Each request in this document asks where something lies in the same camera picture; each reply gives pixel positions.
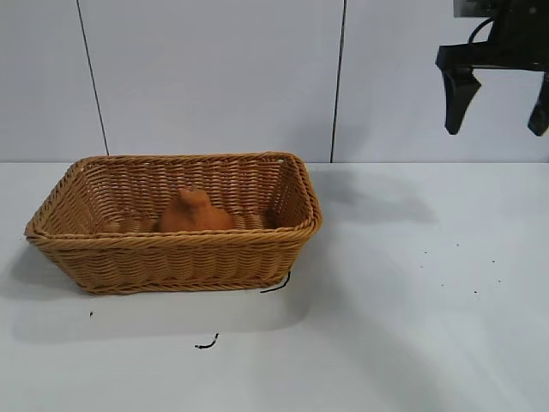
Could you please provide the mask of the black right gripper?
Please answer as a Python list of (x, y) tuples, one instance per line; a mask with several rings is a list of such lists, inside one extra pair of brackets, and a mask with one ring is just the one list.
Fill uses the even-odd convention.
[[(456, 135), (481, 83), (473, 69), (548, 70), (548, 2), (473, 1), (485, 19), (465, 43), (441, 45), (436, 66), (445, 91), (445, 129)], [(549, 126), (549, 73), (545, 72), (528, 128), (542, 136)]]

